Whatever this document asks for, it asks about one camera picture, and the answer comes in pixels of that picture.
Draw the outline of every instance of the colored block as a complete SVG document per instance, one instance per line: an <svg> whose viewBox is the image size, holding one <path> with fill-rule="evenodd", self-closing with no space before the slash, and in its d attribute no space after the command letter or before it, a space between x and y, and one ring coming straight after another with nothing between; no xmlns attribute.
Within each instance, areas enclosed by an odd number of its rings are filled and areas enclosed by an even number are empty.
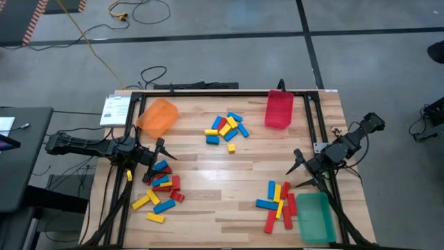
<svg viewBox="0 0 444 250"><path fill-rule="evenodd" d="M242 117L234 114L233 112L228 112L228 117L233 117L234 120L238 122L242 122Z"/></svg>
<svg viewBox="0 0 444 250"><path fill-rule="evenodd" d="M166 173L172 173L173 170L172 170L170 167L165 167L165 168L163 169L163 172L166 172ZM163 176L166 176L166 174L156 174L156 175L155 175L156 178L162 178Z"/></svg>
<svg viewBox="0 0 444 250"><path fill-rule="evenodd" d="M273 226L275 224L275 219L276 219L276 211L270 210L268 212L268 216L266 218L266 223L265 223L265 227L264 227L265 233L273 232Z"/></svg>
<svg viewBox="0 0 444 250"><path fill-rule="evenodd" d="M291 221L290 208L288 206L284 206L282 208L282 213L284 214L284 226L285 229L292 229L293 222Z"/></svg>
<svg viewBox="0 0 444 250"><path fill-rule="evenodd" d="M207 135L207 144L219 145L219 137L214 135Z"/></svg>
<svg viewBox="0 0 444 250"><path fill-rule="evenodd" d="M160 203L159 198L157 197L157 195L155 195L155 193L152 190L146 191L146 195L150 197L150 200L153 201L154 205L158 205Z"/></svg>
<svg viewBox="0 0 444 250"><path fill-rule="evenodd" d="M229 124L225 124L225 126L223 126L223 128L219 131L219 134L222 135L223 137L230 131L231 131L231 126Z"/></svg>
<svg viewBox="0 0 444 250"><path fill-rule="evenodd" d="M288 193L287 198L289 203L290 215L291 216L297 215L298 211L296 210L296 200L294 199L294 194Z"/></svg>
<svg viewBox="0 0 444 250"><path fill-rule="evenodd" d="M175 205L176 205L176 203L174 202L174 200L173 199L169 199L168 201L165 201L165 202L155 206L153 208L153 210L154 210L155 214L158 214L158 213L161 213L161 212L163 212L163 211L165 211L167 209L170 209L170 208L174 207Z"/></svg>
<svg viewBox="0 0 444 250"><path fill-rule="evenodd" d="M217 130L220 131L225 126L226 123L227 123L227 119L222 117L221 123L219 124L219 126L217 126Z"/></svg>
<svg viewBox="0 0 444 250"><path fill-rule="evenodd" d="M152 212L146 214L146 218L152 220L153 222L164 223L165 217L161 215L155 215Z"/></svg>
<svg viewBox="0 0 444 250"><path fill-rule="evenodd" d="M140 198L138 201L133 203L134 210L139 209L141 206L145 205L150 201L150 197L148 195L145 195L144 197Z"/></svg>
<svg viewBox="0 0 444 250"><path fill-rule="evenodd" d="M275 196L275 186L276 183L274 181L268 182L268 198L272 199Z"/></svg>
<svg viewBox="0 0 444 250"><path fill-rule="evenodd" d="M248 136L250 136L250 134L248 133L247 129L244 127L244 125L242 124L237 124L237 126L239 127L239 131L241 131L241 134L247 138Z"/></svg>
<svg viewBox="0 0 444 250"><path fill-rule="evenodd" d="M133 174L131 174L131 170L126 171L126 176L128 177L128 181L133 181Z"/></svg>
<svg viewBox="0 0 444 250"><path fill-rule="evenodd" d="M284 200L279 201L279 206L276 211L276 219L280 219L280 215L282 214L282 208L284 207Z"/></svg>
<svg viewBox="0 0 444 250"><path fill-rule="evenodd" d="M164 182L169 182L168 176L163 176L162 178L153 181L151 184L153 184L153 187L157 187Z"/></svg>
<svg viewBox="0 0 444 250"><path fill-rule="evenodd" d="M173 183L171 181L160 184L161 187L171 187L172 185L173 185Z"/></svg>
<svg viewBox="0 0 444 250"><path fill-rule="evenodd" d="M227 118L227 123L228 123L232 128L237 128L237 122L234 120L233 117L229 117L229 118Z"/></svg>
<svg viewBox="0 0 444 250"><path fill-rule="evenodd" d="M270 210L277 210L278 209L278 204L272 201L264 201L264 200L260 200L257 199L256 200L256 206L258 208L266 208L266 209L270 209Z"/></svg>
<svg viewBox="0 0 444 250"><path fill-rule="evenodd" d="M219 124L221 123L222 117L217 116L216 120L214 120L213 126L211 126L211 129L217 129Z"/></svg>
<svg viewBox="0 0 444 250"><path fill-rule="evenodd" d="M223 139L225 139L225 141L230 141L235 135L237 135L239 131L237 129L232 130L231 132L229 132Z"/></svg>
<svg viewBox="0 0 444 250"><path fill-rule="evenodd" d="M281 185L280 184L276 184L276 186L275 186L275 196L273 197L273 201L274 202L279 202L280 201L280 191L281 191Z"/></svg>
<svg viewBox="0 0 444 250"><path fill-rule="evenodd" d="M168 163L166 160L162 160L161 162L156 163L156 165L154 165L154 170L163 170L164 168L168 167Z"/></svg>
<svg viewBox="0 0 444 250"><path fill-rule="evenodd" d="M287 198L287 193L290 190L290 183L284 181L284 185L282 185L282 190L280 192L280 198L281 199L286 199Z"/></svg>
<svg viewBox="0 0 444 250"><path fill-rule="evenodd" d="M173 190L180 190L180 177L179 176L173 176Z"/></svg>
<svg viewBox="0 0 444 250"><path fill-rule="evenodd" d="M169 192L169 190L171 190L171 187L153 187L152 190L158 192Z"/></svg>
<svg viewBox="0 0 444 250"><path fill-rule="evenodd" d="M205 135L218 135L217 129L205 129Z"/></svg>
<svg viewBox="0 0 444 250"><path fill-rule="evenodd" d="M228 153L236 153L236 146L234 144L228 145Z"/></svg>

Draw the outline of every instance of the gray floor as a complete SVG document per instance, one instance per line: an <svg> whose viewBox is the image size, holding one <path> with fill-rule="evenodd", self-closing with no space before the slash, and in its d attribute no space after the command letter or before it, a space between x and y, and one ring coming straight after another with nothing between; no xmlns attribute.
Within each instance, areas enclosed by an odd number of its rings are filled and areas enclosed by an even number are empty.
<svg viewBox="0 0 444 250"><path fill-rule="evenodd" d="M111 1L88 0L74 14L83 28L100 23L118 26L105 7ZM159 35L301 31L291 0L168 0L171 19L152 26L132 23L125 31L98 29L90 38ZM304 0L313 31L422 28L444 26L441 0ZM141 18L161 17L153 3ZM33 41L75 39L78 33L64 15L44 15ZM348 122L374 111L387 123L371 135L370 151L359 166L377 241L384 246L441 249L444 185L443 144L439 139L415 143L407 133L422 105L443 96L444 66L427 56L429 45L444 33L313 37L327 89L338 89ZM288 88L316 88L303 37L247 38L181 42L96 44L97 53L131 85L142 69L168 67L160 83L239 81L241 88L274 88L284 78ZM101 112L107 94L120 88L87 45L35 52L0 49L0 106L53 106L56 110ZM99 118L55 114L49 132L97 127ZM78 132L99 138L103 132ZM49 174L61 174L81 156L38 158L31 184L44 187ZM76 233L59 233L60 240ZM38 249L60 244L40 238Z"/></svg>

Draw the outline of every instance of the wooden table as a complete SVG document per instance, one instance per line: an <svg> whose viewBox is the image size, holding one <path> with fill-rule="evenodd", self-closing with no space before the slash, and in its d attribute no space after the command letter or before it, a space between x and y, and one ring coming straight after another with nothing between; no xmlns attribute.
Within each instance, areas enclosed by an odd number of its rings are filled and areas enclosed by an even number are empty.
<svg viewBox="0 0 444 250"><path fill-rule="evenodd" d="M331 127L347 131L339 94L319 92L329 141L335 139ZM148 98L148 107L155 98ZM304 102L295 97L293 121L284 130L264 127L267 97L167 97L176 105L179 119L164 136L166 149L178 160L166 159L173 173L180 176L182 203L164 213L165 223L158 224L146 219L153 210L149 203L137 211L130 208L124 247L305 247L299 236L298 220L293 217L293 229L285 230L282 218L275 222L273 234L264 233L267 210L256 208L256 199L266 199L268 181L288 181L295 186L309 179L304 167L286 176L294 164L293 150L300 148L306 159L313 156ZM317 136L314 105L311 105ZM204 130L210 128L217 115L226 116L231 111L241 115L242 123L250 137L236 136L230 143L236 144L236 154L228 154L227 142L219 146L205 143ZM115 129L115 135L123 135L123 129ZM154 139L142 133L141 143L153 148ZM98 228L105 182L110 169L109 161L100 159L91 191L91 218L86 239ZM131 203L145 195L148 187L141 182L146 167L140 165L135 172ZM104 216L108 213L116 170L112 171L105 201ZM341 170L337 175L343 209L363 236L374 242L373 229L368 215L366 200L359 179ZM317 192L315 187L292 188L296 194ZM161 201L167 193L157 192ZM337 218L338 242L341 241ZM120 215L114 223L113 237L117 238Z"/></svg>

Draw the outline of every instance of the black cable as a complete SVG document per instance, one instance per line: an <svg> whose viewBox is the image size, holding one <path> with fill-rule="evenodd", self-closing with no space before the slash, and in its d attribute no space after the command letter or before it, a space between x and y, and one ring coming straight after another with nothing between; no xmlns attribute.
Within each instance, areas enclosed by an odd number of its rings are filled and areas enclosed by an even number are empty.
<svg viewBox="0 0 444 250"><path fill-rule="evenodd" d="M106 26L107 28L109 28L111 30L126 29L126 28L128 28L130 26L129 22L126 22L126 23L127 23L127 25L124 26L124 27L111 27L111 26L109 26L107 24L99 24L99 25L96 25L96 26L93 26L93 27L87 29L86 31L83 31L83 34L86 34L86 32L91 31L92 29L98 28L98 27L101 27L101 26ZM12 47L12 48L11 47L3 47L3 46L0 46L0 47L4 48L4 49L20 49L20 48L23 48L23 47L28 47L29 49L32 49L34 51L43 51L43 50L50 49L50 48L67 48L67 47L70 47L70 46L78 43L80 40L82 40L82 38L83 38L83 35L81 35L77 40L75 40L75 41L73 41L73 42L71 42L70 44L67 44L67 45L51 45L51 46L43 47L43 48L40 48L40 49L36 49L36 48L34 48L32 46L29 46L29 45L20 45L18 47Z"/></svg>
<svg viewBox="0 0 444 250"><path fill-rule="evenodd" d="M163 69L164 71L163 71L163 73L161 73L159 76L157 76L157 77L155 77L155 78L153 78L153 79L151 79L151 80L149 80L149 81L147 81L147 80L145 80L145 78L144 78L144 73L145 72L147 72L148 70L152 70L152 69ZM165 74L166 74L166 72L167 72L167 68L165 67L165 66L160 66L160 65L158 65L158 66L153 66L153 67L149 67L149 68L146 68L146 69L144 69L144 70L142 70L141 72L140 72L140 77L142 78L142 80L145 82L145 90L146 90L146 87L148 87L148 85L157 85L157 83L154 83L154 81L156 81L156 80L158 80L159 78L161 78L162 76L164 76Z"/></svg>
<svg viewBox="0 0 444 250"><path fill-rule="evenodd" d="M137 9L139 6L141 6L141 5L144 4L144 3L148 3L149 1L151 1L151 0L145 0L145 1L144 1L144 0L141 0L140 3L119 2L119 3L114 4L113 7L111 7L111 8L109 9L109 11L112 11L114 8L116 8L118 5L121 5L121 4L136 5L136 6L133 8L133 10L131 11L131 17L133 18L133 20L134 20L135 22L138 22L138 23L140 23L140 24L159 24L159 23L161 23L161 22L163 22L163 21L166 21L168 18L171 17L171 9L170 9L169 5L168 5L167 3L165 3L164 1L162 1L162 0L154 0L154 1L158 1L158 2L160 2L160 3L163 3L163 4L166 6L166 8L167 8L167 10L168 10L168 15L167 15L164 19L161 19L161 20L159 20L159 21L155 21L155 22L143 22L143 21L140 21L138 18L136 18L136 16L135 16L135 11L136 11L136 9Z"/></svg>

